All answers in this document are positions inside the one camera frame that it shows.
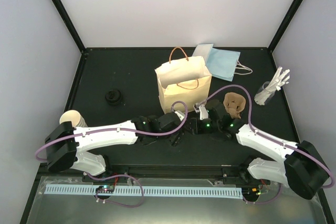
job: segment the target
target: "gray wall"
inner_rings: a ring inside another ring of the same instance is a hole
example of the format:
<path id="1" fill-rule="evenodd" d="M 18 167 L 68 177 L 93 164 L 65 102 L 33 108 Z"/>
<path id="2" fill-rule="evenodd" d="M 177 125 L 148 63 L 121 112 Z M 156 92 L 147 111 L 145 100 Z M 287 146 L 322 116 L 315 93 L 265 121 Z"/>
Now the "gray wall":
<path id="1" fill-rule="evenodd" d="M 51 0 L 0 0 L 1 223 L 19 223 L 79 56 Z"/>
<path id="2" fill-rule="evenodd" d="M 336 174 L 336 0 L 304 0 L 274 55 L 291 70 L 285 93 L 300 139 Z M 336 187 L 325 193 L 335 218 Z"/>

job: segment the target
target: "orange bag handle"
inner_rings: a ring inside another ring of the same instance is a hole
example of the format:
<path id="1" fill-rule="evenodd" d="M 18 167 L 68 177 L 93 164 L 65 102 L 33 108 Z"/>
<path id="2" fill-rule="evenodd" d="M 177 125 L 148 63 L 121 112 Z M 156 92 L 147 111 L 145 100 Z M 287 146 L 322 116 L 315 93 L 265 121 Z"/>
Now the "orange bag handle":
<path id="1" fill-rule="evenodd" d="M 170 53 L 170 56 L 169 56 L 169 64 L 171 63 L 173 52 L 174 52 L 177 48 L 180 49 L 180 50 L 182 50 L 182 52 L 183 52 L 183 54 L 184 54 L 186 60 L 189 61 L 189 58 L 188 58 L 187 54 L 185 53 L 185 51 L 182 49 L 182 47 L 175 47 L 175 48 L 172 50 L 172 52 Z"/>
<path id="2" fill-rule="evenodd" d="M 198 79 L 196 79 L 196 81 L 197 81 L 197 87 L 196 87 L 196 88 L 193 88 L 193 89 L 184 88 L 184 87 L 180 86 L 179 83 L 177 83 L 176 85 L 177 85 L 178 87 L 182 88 L 182 89 L 194 90 L 194 89 L 197 89 L 198 86 L 199 86 L 199 81 L 198 81 Z"/>

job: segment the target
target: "crumpled brown paper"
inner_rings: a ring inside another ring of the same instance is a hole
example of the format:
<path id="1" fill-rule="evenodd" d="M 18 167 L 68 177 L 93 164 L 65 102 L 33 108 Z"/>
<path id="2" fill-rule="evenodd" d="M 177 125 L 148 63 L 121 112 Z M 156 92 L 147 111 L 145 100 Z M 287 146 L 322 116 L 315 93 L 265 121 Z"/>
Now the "crumpled brown paper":
<path id="1" fill-rule="evenodd" d="M 240 113 L 245 108 L 246 100 L 242 95 L 230 92 L 226 93 L 223 104 L 232 119 L 241 118 Z"/>

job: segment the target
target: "white string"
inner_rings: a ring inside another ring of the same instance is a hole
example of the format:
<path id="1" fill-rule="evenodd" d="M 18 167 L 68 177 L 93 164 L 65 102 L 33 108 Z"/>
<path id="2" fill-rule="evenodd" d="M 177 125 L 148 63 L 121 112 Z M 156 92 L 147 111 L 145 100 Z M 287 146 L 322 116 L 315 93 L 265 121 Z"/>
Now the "white string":
<path id="1" fill-rule="evenodd" d="M 249 67 L 246 67 L 246 66 L 244 66 L 244 65 L 242 65 L 239 61 L 238 61 L 238 63 L 237 63 L 237 66 L 240 66 L 240 67 L 236 67 L 236 69 L 243 69 L 243 70 L 247 70 L 247 71 L 249 71 L 248 73 L 237 73 L 237 72 L 235 72 L 235 74 L 238 74 L 238 75 L 240 75 L 240 76 L 245 76 L 245 75 L 247 75 L 247 74 L 251 74 L 251 73 L 253 73 L 253 70 L 252 69 L 250 69 Z"/>

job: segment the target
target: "white wall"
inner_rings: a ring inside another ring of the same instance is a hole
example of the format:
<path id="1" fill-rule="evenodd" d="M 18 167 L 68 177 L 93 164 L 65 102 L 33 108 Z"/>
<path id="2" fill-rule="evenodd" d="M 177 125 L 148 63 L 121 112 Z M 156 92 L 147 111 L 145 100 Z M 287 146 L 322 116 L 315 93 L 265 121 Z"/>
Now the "white wall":
<path id="1" fill-rule="evenodd" d="M 291 70 L 285 92 L 300 139 L 336 174 L 336 0 L 304 0 L 274 55 Z M 336 218 L 336 187 L 325 193 Z"/>
<path id="2" fill-rule="evenodd" d="M 51 0 L 0 0 L 0 222 L 19 223 L 79 50 Z"/>
<path id="3" fill-rule="evenodd" d="M 62 0 L 87 47 L 267 47 L 293 0 Z"/>

